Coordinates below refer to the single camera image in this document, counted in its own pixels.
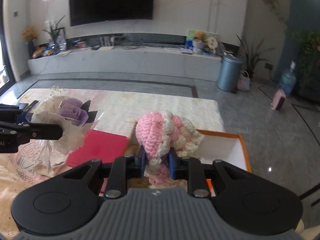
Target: white tv stand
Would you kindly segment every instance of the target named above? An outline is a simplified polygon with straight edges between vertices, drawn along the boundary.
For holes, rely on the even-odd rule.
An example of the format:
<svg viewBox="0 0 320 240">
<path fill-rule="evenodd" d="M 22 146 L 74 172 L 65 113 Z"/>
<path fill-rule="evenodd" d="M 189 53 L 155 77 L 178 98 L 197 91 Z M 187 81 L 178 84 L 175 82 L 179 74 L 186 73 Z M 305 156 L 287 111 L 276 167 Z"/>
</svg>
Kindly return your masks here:
<svg viewBox="0 0 320 240">
<path fill-rule="evenodd" d="M 109 51 L 75 49 L 66 56 L 31 59 L 32 75 L 68 72 L 122 72 L 217 81 L 221 57 L 181 54 L 175 49 L 144 47 Z"/>
</svg>

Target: glass door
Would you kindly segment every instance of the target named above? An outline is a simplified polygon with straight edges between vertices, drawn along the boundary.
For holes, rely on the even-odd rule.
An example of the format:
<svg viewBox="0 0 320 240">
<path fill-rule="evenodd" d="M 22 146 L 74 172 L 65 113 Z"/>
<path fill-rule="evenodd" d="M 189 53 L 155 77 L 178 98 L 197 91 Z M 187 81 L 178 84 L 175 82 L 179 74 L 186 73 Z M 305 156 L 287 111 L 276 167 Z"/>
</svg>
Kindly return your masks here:
<svg viewBox="0 0 320 240">
<path fill-rule="evenodd" d="M 3 0 L 0 0 L 0 95 L 2 95 L 14 83 L 7 46 L 4 36 L 3 25 Z"/>
</svg>

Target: purple rose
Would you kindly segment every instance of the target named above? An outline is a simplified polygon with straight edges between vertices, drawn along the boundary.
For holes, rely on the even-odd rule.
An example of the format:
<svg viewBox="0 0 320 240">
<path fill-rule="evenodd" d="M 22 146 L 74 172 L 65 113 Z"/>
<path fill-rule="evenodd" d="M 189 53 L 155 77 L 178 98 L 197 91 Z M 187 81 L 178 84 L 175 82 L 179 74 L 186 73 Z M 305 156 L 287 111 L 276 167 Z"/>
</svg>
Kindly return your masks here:
<svg viewBox="0 0 320 240">
<path fill-rule="evenodd" d="M 81 109 L 83 103 L 76 98 L 68 98 L 60 104 L 57 114 L 71 119 L 71 123 L 76 126 L 84 126 L 89 116 L 88 113 Z"/>
</svg>

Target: vase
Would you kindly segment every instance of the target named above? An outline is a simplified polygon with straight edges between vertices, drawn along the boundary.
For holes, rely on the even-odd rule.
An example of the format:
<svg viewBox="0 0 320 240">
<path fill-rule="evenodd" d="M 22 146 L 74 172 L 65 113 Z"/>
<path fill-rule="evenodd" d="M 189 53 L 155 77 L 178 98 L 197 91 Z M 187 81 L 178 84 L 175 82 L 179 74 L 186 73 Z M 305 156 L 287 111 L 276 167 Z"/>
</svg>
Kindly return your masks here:
<svg viewBox="0 0 320 240">
<path fill-rule="evenodd" d="M 33 41 L 28 42 L 28 54 L 29 54 L 29 59 L 32 59 L 32 56 L 34 52 L 36 51 L 35 45 L 33 44 Z"/>
<path fill-rule="evenodd" d="M 59 48 L 59 44 L 58 43 L 54 43 L 53 45 L 52 45 L 52 49 L 53 49 L 53 51 L 54 51 L 54 55 L 57 55 L 59 52 L 60 52 L 60 48 Z"/>
</svg>

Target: blue wall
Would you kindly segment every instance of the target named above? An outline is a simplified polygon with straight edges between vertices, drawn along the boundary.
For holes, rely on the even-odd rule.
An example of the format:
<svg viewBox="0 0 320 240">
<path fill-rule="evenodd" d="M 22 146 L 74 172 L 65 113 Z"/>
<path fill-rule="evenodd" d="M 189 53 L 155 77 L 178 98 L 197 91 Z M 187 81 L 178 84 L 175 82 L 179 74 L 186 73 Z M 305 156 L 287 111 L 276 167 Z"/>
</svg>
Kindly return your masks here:
<svg viewBox="0 0 320 240">
<path fill-rule="evenodd" d="M 288 31 L 277 70 L 273 76 L 278 82 L 284 69 L 298 59 L 299 44 L 292 39 L 292 31 L 320 31 L 320 0 L 291 0 Z"/>
</svg>

